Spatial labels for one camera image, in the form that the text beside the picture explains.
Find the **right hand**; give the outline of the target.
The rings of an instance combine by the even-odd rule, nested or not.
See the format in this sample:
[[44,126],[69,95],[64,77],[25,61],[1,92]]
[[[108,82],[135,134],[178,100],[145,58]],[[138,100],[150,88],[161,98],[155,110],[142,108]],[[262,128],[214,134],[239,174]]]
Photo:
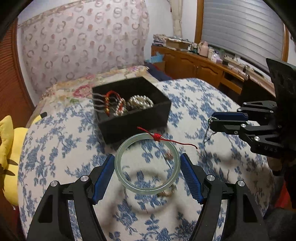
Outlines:
[[274,176],[284,175],[284,170],[283,170],[284,165],[280,159],[267,157],[267,162]]

